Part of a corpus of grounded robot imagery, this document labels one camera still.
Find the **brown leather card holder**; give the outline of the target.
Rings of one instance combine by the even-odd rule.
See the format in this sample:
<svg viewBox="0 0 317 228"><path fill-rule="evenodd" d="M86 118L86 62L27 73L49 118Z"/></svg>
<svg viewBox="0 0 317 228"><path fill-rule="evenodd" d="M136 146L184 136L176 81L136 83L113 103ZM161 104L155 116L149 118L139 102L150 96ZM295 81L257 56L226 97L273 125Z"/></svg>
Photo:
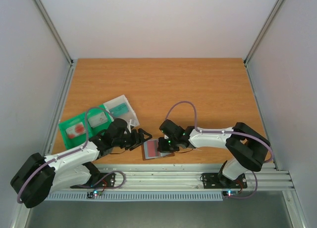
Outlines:
<svg viewBox="0 0 317 228"><path fill-rule="evenodd" d="M142 157L143 160L153 160L159 159L164 157L172 157L175 153L162 153L158 151L159 140L158 139L151 139L146 141L142 145Z"/></svg>

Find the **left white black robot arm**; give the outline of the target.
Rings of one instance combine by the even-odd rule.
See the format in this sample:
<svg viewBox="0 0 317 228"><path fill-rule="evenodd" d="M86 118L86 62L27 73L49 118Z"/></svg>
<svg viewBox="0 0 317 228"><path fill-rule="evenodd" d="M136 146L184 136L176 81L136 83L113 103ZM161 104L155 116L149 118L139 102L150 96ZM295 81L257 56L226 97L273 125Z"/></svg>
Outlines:
<svg viewBox="0 0 317 228"><path fill-rule="evenodd" d="M151 138L145 130L135 129L117 118L107 129L73 149L49 156L32 154L10 185L17 193L17 202L27 208L39 205L49 194L66 188L99 189L107 175L97 169L94 161L110 155L115 147L131 151Z"/></svg>

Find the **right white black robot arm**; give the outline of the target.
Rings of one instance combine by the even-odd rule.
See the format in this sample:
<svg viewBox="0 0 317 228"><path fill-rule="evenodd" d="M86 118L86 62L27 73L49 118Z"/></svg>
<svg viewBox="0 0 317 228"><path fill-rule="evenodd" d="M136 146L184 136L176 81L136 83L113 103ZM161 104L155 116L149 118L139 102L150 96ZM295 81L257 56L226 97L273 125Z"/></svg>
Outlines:
<svg viewBox="0 0 317 228"><path fill-rule="evenodd" d="M158 151L162 153L178 152L180 148L227 149L233 158L224 162L217 174L221 188L230 188L240 175L246 171L259 172L267 163L270 142L241 122L227 129L196 129L193 126L183 129L166 119L159 130L164 134L158 139Z"/></svg>

